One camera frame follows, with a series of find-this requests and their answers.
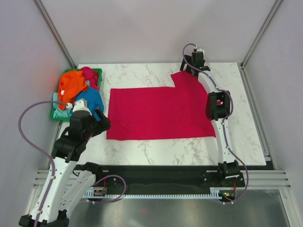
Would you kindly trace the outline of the orange t shirt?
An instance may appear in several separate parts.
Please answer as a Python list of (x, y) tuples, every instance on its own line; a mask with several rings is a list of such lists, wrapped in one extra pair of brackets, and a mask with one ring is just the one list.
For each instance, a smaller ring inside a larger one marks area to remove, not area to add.
[(62, 103), (73, 104), (76, 96), (89, 88), (82, 71), (71, 70), (64, 73), (59, 80), (58, 100)]

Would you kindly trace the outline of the green plastic basket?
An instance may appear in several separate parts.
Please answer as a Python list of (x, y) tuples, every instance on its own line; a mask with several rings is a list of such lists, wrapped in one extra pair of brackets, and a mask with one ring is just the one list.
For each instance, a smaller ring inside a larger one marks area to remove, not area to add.
[[(94, 68), (91, 69), (93, 72), (97, 74), (97, 84), (96, 86), (101, 85), (102, 81), (102, 69), (101, 68)], [(68, 122), (70, 119), (71, 113), (69, 110), (60, 110), (58, 107), (58, 104), (53, 104), (53, 107), (51, 109), (50, 113), (50, 119), (54, 121), (60, 121), (60, 122)]]

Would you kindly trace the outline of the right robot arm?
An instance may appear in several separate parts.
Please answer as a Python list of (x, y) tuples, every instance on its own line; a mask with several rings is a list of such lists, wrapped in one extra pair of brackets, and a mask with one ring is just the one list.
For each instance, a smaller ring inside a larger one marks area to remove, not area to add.
[(230, 92), (219, 88), (212, 78), (210, 68), (205, 66), (204, 50), (195, 48), (191, 55), (183, 55), (180, 70), (186, 66), (186, 72), (191, 73), (203, 85), (207, 92), (205, 113), (211, 121), (216, 135), (219, 163), (217, 181), (222, 186), (228, 186), (234, 178), (240, 176), (237, 158), (231, 153), (228, 117), (233, 111)]

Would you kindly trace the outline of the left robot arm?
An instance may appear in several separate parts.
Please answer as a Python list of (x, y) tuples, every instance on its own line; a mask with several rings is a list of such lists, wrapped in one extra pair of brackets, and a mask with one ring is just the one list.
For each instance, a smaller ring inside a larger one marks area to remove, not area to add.
[(40, 197), (32, 211), (21, 216), (21, 227), (66, 227), (70, 216), (83, 194), (92, 185), (99, 186), (104, 175), (100, 165), (86, 163), (69, 190), (67, 181), (72, 174), (89, 139), (110, 129), (110, 120), (100, 108), (91, 113), (87, 107), (74, 107), (70, 125), (54, 142), (53, 151), (47, 158), (50, 170)]

